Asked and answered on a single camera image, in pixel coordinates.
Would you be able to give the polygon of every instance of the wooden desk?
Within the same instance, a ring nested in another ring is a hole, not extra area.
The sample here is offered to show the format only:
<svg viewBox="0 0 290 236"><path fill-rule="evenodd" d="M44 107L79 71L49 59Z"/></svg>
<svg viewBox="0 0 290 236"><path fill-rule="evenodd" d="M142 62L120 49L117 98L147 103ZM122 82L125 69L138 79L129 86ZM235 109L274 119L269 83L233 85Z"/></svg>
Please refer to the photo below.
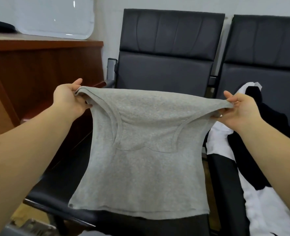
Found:
<svg viewBox="0 0 290 236"><path fill-rule="evenodd" d="M15 36L0 38L0 134L50 106L60 84L82 78L86 86L105 85L102 41ZM73 124L64 151L91 130L88 111Z"/></svg>

